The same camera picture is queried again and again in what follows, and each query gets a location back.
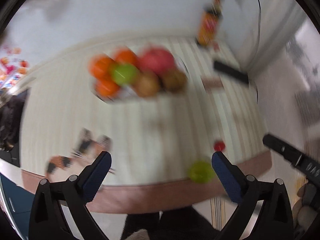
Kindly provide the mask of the soy sauce bottle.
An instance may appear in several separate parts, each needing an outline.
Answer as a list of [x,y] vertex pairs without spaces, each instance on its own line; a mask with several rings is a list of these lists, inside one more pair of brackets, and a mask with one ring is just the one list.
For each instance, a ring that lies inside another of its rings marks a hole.
[[196,42],[201,47],[208,47],[217,35],[222,20],[221,2],[222,0],[212,0],[212,3],[203,10],[196,37]]

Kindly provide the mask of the blue cabinet front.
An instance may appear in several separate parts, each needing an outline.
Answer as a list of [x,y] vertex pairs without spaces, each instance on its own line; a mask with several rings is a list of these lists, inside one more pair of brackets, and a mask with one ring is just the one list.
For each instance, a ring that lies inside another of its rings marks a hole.
[[23,239],[29,239],[29,221],[34,194],[1,174],[1,186],[9,213]]

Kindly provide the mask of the striped table mat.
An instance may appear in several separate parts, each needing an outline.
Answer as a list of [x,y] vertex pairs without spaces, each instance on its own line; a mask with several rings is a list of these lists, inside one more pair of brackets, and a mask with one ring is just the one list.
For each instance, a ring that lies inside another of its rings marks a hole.
[[[160,45],[189,71],[181,94],[105,103],[92,93],[92,56],[126,46],[135,52]],[[111,139],[113,172],[89,204],[93,212],[139,213],[188,206],[224,193],[219,180],[197,184],[188,170],[210,160],[222,140],[225,156],[245,174],[260,176],[272,165],[262,143],[266,133],[254,92],[214,72],[213,61],[233,67],[229,47],[199,48],[192,37],[98,39],[65,50],[34,67],[25,78],[29,96],[20,131],[22,185],[35,192],[41,179],[64,181],[90,164],[99,139]],[[220,78],[223,88],[205,91],[201,78]]]

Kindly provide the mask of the green lime in plate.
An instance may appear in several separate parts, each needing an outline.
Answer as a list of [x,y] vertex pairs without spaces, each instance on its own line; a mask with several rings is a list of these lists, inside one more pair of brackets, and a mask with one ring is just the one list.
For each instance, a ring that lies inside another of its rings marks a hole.
[[132,64],[118,64],[111,70],[111,79],[119,86],[134,83],[139,70]]

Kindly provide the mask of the white patterned fruit plate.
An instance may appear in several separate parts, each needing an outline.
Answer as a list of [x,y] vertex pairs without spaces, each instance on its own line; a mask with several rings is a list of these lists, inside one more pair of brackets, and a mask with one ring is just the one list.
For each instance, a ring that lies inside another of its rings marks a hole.
[[[173,54],[176,67],[184,72],[184,74],[189,77],[189,71],[186,67],[183,60],[176,54]],[[135,98],[138,98],[137,93],[133,90],[131,86],[125,86],[124,88],[121,88],[119,92],[115,94],[115,96],[109,97],[109,96],[102,96],[97,91],[97,81],[94,80],[94,78],[91,78],[92,80],[92,93],[102,100],[105,103],[115,103],[117,101],[127,101],[127,100],[133,100]]]

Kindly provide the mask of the green lime fruit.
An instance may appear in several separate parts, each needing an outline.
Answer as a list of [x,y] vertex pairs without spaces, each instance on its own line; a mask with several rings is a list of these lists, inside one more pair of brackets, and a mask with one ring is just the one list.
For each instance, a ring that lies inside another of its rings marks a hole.
[[215,172],[209,162],[199,160],[189,168],[188,177],[195,183],[205,184],[215,177]]

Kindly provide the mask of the orange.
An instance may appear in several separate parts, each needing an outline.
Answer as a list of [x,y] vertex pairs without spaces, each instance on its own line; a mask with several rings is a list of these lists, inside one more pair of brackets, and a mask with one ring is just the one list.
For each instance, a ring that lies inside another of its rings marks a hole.
[[116,50],[114,57],[114,61],[117,63],[129,63],[134,66],[138,64],[138,57],[137,55],[129,48],[119,48]]
[[105,79],[110,76],[112,67],[116,62],[107,55],[98,55],[91,59],[89,63],[89,72],[96,79]]
[[120,86],[112,80],[97,80],[95,85],[96,92],[102,97],[114,97],[120,91]]

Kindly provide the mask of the black gas stove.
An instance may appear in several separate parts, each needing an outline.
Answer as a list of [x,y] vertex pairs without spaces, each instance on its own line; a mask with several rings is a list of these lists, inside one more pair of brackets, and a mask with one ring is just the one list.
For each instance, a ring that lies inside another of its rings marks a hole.
[[1,159],[20,167],[20,127],[29,91],[12,95],[1,107]]

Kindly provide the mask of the small red tomato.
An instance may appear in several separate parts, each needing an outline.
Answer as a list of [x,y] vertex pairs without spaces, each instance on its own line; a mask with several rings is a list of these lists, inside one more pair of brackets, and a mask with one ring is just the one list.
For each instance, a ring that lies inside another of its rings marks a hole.
[[222,140],[217,140],[214,142],[213,148],[215,152],[223,152],[226,148],[226,145]]

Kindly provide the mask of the orange top middle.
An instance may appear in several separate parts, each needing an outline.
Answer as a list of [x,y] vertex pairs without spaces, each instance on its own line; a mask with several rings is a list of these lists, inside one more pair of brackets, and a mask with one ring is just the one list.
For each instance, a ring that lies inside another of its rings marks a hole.
[[114,61],[117,63],[129,63],[134,66],[138,64],[138,57],[137,55],[129,48],[119,48],[116,50],[114,57]]

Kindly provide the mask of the brown pear left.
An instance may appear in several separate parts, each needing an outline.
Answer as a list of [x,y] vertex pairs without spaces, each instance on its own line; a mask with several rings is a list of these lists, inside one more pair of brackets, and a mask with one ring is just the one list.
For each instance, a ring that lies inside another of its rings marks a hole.
[[141,72],[132,88],[139,97],[150,98],[157,95],[161,85],[158,76],[153,72]]

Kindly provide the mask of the brown pear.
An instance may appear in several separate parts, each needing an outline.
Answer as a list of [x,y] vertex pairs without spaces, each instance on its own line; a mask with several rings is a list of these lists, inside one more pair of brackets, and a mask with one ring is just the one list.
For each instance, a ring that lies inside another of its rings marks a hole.
[[186,74],[179,69],[170,69],[162,73],[160,79],[164,90],[171,93],[185,90],[188,82]]
[[150,98],[157,95],[161,85],[158,76],[153,72],[141,72],[132,88],[139,97]]

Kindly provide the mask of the brown pear right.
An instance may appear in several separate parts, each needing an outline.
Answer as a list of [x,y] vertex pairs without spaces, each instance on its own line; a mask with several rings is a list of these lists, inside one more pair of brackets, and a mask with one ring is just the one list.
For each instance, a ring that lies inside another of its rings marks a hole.
[[186,74],[179,69],[170,69],[162,73],[160,79],[164,90],[171,93],[185,90],[188,82]]

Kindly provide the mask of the brown leather mat label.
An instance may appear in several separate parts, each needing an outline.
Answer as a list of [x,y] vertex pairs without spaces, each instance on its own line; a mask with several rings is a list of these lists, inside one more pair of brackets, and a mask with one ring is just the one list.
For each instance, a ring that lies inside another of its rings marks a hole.
[[223,84],[220,78],[212,77],[212,78],[201,78],[203,87],[205,91],[210,91],[213,89],[220,89],[223,88]]

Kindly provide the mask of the colourful wall sticker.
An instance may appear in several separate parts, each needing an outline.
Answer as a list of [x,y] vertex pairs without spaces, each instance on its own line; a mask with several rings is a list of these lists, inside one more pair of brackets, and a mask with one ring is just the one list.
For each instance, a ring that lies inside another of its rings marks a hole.
[[11,89],[27,75],[29,62],[22,57],[20,47],[1,44],[1,90]]

